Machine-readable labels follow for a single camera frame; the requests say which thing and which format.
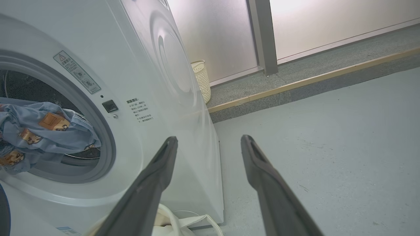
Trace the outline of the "cream woven plastic basket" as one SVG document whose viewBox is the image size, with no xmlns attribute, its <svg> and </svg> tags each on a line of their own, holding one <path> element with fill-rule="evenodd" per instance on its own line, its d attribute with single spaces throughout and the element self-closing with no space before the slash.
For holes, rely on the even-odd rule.
<svg viewBox="0 0 420 236">
<path fill-rule="evenodd" d="M 204 102 L 207 104 L 211 99 L 211 88 L 207 68 L 204 60 L 198 60 L 191 63 L 192 70 L 201 90 Z"/>
</svg>

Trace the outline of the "white washing machine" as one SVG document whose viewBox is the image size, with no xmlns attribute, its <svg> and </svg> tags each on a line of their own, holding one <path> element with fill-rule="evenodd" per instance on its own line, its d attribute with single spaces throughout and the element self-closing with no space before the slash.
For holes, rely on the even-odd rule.
<svg viewBox="0 0 420 236">
<path fill-rule="evenodd" d="M 163 142 L 178 140 L 159 204 L 178 218 L 224 221 L 219 138 L 167 0 L 0 0 L 0 50 L 38 60 L 99 109 L 115 161 L 96 181 L 66 184 L 0 168 L 10 236 L 94 236 Z M 54 55 L 65 51 L 101 87 L 90 94 Z M 107 113 L 113 100 L 118 111 Z"/>
</svg>

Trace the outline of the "light blue printed garment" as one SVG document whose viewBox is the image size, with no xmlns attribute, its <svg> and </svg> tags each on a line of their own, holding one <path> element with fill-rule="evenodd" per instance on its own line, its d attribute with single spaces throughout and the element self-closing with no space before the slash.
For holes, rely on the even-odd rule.
<svg viewBox="0 0 420 236">
<path fill-rule="evenodd" d="M 93 125 L 74 110 L 50 102 L 0 103 L 0 168 L 9 174 L 101 146 Z"/>
</svg>

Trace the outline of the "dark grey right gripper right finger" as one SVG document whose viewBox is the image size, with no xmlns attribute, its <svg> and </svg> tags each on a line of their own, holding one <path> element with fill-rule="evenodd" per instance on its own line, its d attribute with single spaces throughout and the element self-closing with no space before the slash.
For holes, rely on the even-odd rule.
<svg viewBox="0 0 420 236">
<path fill-rule="evenodd" d="M 257 192 L 266 236 L 324 236 L 257 142 L 241 137 L 246 177 Z"/>
</svg>

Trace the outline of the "stainless steel washing machine drum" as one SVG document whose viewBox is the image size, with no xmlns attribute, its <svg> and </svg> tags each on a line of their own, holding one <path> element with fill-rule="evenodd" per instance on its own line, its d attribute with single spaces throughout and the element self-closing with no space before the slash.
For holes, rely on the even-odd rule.
<svg viewBox="0 0 420 236">
<path fill-rule="evenodd" d="M 1 73 L 0 160 L 13 167 L 40 160 L 97 160 L 101 141 L 62 93 L 19 72 Z"/>
</svg>

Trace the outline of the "blue energy label sticker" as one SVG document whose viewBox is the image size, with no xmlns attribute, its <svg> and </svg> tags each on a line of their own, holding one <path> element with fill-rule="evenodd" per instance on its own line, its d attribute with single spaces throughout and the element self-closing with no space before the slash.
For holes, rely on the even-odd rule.
<svg viewBox="0 0 420 236">
<path fill-rule="evenodd" d="M 57 227 L 57 230 L 63 232 L 67 236 L 82 236 L 79 232 L 73 230 L 71 227 Z"/>
</svg>

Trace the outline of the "cream fabric laundry basket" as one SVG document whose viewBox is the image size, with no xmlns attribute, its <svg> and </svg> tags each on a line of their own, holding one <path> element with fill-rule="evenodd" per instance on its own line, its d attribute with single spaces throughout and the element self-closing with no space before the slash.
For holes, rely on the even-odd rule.
<svg viewBox="0 0 420 236">
<path fill-rule="evenodd" d="M 208 214 L 180 219 L 165 205 L 159 204 L 152 236 L 196 236 L 189 227 L 201 221 L 211 224 L 217 236 L 224 236 L 219 225 Z"/>
</svg>

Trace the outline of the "round dark glass washer door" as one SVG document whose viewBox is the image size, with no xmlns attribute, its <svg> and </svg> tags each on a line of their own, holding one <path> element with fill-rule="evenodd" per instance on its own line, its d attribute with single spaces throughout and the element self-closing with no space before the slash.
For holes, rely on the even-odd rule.
<svg viewBox="0 0 420 236">
<path fill-rule="evenodd" d="M 0 236 L 10 236 L 11 211 L 6 192 L 0 184 Z"/>
</svg>

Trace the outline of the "black door latch socket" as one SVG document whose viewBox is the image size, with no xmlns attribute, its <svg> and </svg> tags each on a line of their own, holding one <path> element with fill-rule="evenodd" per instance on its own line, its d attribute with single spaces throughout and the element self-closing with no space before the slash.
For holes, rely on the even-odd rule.
<svg viewBox="0 0 420 236">
<path fill-rule="evenodd" d="M 118 107 L 113 100 L 108 100 L 106 102 L 103 102 L 102 106 L 104 107 L 107 113 L 113 113 L 113 112 L 118 111 Z"/>
</svg>

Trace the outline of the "grey warning sticker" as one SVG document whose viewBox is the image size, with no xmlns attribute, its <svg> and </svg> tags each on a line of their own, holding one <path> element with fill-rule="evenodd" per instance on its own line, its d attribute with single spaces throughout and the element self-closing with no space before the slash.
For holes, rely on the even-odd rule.
<svg viewBox="0 0 420 236">
<path fill-rule="evenodd" d="M 54 60 L 67 70 L 90 94 L 101 90 L 95 80 L 65 51 L 54 55 Z"/>
</svg>

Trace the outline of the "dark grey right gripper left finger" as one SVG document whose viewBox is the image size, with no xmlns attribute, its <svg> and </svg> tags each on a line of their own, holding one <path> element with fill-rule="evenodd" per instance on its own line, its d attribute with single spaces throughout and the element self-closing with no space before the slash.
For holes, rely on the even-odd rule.
<svg viewBox="0 0 420 236">
<path fill-rule="evenodd" d="M 177 148 L 175 136 L 163 142 L 94 236 L 152 236 L 161 195 L 172 179 Z"/>
</svg>

